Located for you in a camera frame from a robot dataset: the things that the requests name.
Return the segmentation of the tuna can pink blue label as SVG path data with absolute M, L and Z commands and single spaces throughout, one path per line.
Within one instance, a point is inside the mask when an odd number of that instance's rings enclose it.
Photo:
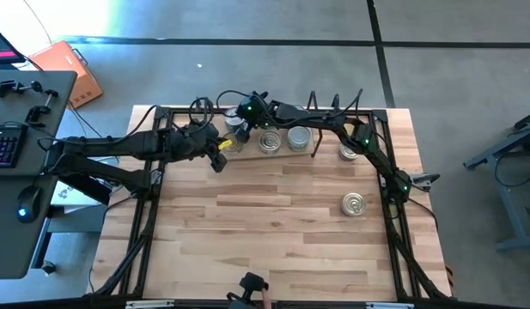
M 343 144 L 339 145 L 338 156 L 343 161 L 355 161 L 358 158 L 357 153 L 355 153 Z

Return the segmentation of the silver metal bar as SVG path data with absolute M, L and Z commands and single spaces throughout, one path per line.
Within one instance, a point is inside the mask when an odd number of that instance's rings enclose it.
M 130 300 L 125 309 L 170 309 L 174 308 L 174 300 Z
M 366 309 L 415 309 L 415 306 L 399 302 L 366 302 Z

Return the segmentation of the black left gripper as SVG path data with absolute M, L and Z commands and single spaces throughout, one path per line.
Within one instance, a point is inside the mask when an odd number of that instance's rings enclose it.
M 172 158 L 192 159 L 207 155 L 211 168 L 216 173 L 220 173 L 226 167 L 228 160 L 221 153 L 218 145 L 231 145 L 235 141 L 235 135 L 227 133 L 219 136 L 219 131 L 213 124 L 207 125 L 202 130 L 199 130 L 195 124 L 189 124 L 187 128 L 195 132 L 177 130 L 172 134 Z

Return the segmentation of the silver tuna can ringed lid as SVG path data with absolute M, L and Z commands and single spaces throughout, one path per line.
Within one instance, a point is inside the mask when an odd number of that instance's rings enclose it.
M 259 136 L 259 149 L 267 155 L 274 155 L 280 149 L 281 144 L 282 139 L 274 130 L 266 130 Z

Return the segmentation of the tuna can with green label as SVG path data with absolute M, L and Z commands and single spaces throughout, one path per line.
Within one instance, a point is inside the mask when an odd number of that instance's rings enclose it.
M 288 146 L 293 151 L 303 151 L 309 145 L 311 137 L 310 129 L 302 126 L 293 127 L 287 133 Z
M 223 116 L 225 126 L 230 132 L 236 132 L 238 129 L 245 129 L 247 127 L 246 120 L 238 116 L 236 107 L 227 109 Z

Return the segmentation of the black keyboard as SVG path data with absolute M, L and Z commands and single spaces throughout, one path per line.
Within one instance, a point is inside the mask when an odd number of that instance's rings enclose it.
M 26 134 L 24 124 L 0 124 L 0 168 L 15 168 Z

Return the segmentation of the grey metal table frame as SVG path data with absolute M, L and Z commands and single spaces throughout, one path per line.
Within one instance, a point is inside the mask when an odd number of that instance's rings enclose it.
M 476 167 L 486 164 L 490 167 L 491 174 L 496 181 L 496 190 L 502 199 L 503 207 L 514 232 L 513 238 L 496 244 L 498 251 L 530 247 L 530 233 L 526 228 L 524 211 L 518 210 L 510 195 L 513 189 L 527 185 L 530 182 L 530 176 L 511 184 L 504 182 L 500 174 L 500 166 L 504 159 L 524 158 L 526 156 L 530 157 L 530 114 L 517 121 L 513 125 L 512 131 L 502 141 L 463 162 L 463 167 L 466 170 L 474 170 Z

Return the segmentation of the black desk clamp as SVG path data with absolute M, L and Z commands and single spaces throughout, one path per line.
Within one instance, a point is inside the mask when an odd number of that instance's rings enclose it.
M 0 98 L 5 97 L 9 93 L 24 94 L 25 91 L 33 90 L 37 93 L 42 93 L 43 88 L 40 82 L 32 81 L 28 86 L 16 80 L 7 80 L 0 82 Z
M 58 97 L 58 92 L 52 89 L 47 89 L 45 91 L 47 95 L 46 103 L 44 105 L 34 106 L 29 111 L 25 117 L 24 123 L 30 127 L 44 128 L 46 125 L 40 122 L 40 117 L 43 115 L 48 115 L 51 113 L 50 103 L 52 99 Z

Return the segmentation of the black desk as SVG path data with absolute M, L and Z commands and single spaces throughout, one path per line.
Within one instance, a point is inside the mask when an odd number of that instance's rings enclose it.
M 26 140 L 15 168 L 0 168 L 0 279 L 22 279 L 30 269 L 40 232 L 46 220 L 58 178 L 43 175 L 44 148 L 57 138 L 58 128 L 69 106 L 70 93 L 76 81 L 74 71 L 0 70 L 0 82 L 16 80 L 25 86 L 41 83 L 43 92 L 9 93 L 0 98 L 0 124 L 24 124 L 28 111 L 46 103 L 45 91 L 52 89 L 58 97 L 50 103 L 51 113 L 40 117 L 44 128 L 27 125 Z M 17 219 L 17 197 L 30 185 L 42 189 L 40 214 L 31 223 Z

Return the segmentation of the white box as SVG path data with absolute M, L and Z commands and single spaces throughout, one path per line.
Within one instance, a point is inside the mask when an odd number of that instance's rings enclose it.
M 78 189 L 67 185 L 61 181 L 56 183 L 50 206 L 56 209 L 62 209 L 65 214 L 71 212 L 100 206 L 101 202 L 87 196 Z

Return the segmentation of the black computer mouse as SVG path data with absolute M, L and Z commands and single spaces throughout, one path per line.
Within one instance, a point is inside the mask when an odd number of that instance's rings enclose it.
M 17 197 L 17 219 L 21 223 L 31 223 L 40 214 L 42 189 L 37 185 L 24 188 Z

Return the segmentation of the wooden shelf with black legs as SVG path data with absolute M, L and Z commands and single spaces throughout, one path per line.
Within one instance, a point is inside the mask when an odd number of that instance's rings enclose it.
M 242 99 L 245 99 L 249 94 L 243 94 Z M 214 102 L 208 98 L 202 98 L 199 103 L 194 104 L 189 109 L 189 117 L 191 119 L 203 120 L 205 124 L 213 124 L 219 131 L 219 136 L 223 136 L 230 132 L 224 123 L 224 112 L 231 107 L 219 108 Z M 266 130 L 276 131 L 281 139 L 282 144 L 280 149 L 275 154 L 265 154 L 259 149 L 259 136 Z M 252 161 L 264 160 L 268 158 L 284 158 L 292 156 L 312 155 L 314 156 L 319 147 L 322 131 L 310 129 L 312 133 L 311 141 L 306 149 L 303 151 L 293 151 L 288 146 L 286 129 L 275 129 L 273 127 L 256 128 L 251 130 L 250 139 L 248 143 L 243 143 L 243 150 L 239 154 L 227 154 L 222 152 L 230 161 Z

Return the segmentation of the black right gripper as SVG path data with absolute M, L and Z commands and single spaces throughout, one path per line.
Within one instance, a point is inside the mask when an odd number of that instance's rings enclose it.
M 236 139 L 240 143 L 248 143 L 251 128 L 265 128 L 272 125 L 271 118 L 267 115 L 270 111 L 270 105 L 265 101 L 267 96 L 267 92 L 261 94 L 252 92 L 238 105 L 238 117 L 248 125 L 241 125 L 236 129 Z

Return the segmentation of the black computer monitor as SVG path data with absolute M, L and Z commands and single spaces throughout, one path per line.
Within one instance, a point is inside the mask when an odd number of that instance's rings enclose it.
M 24 61 L 24 56 L 0 33 L 0 64 L 19 64 Z

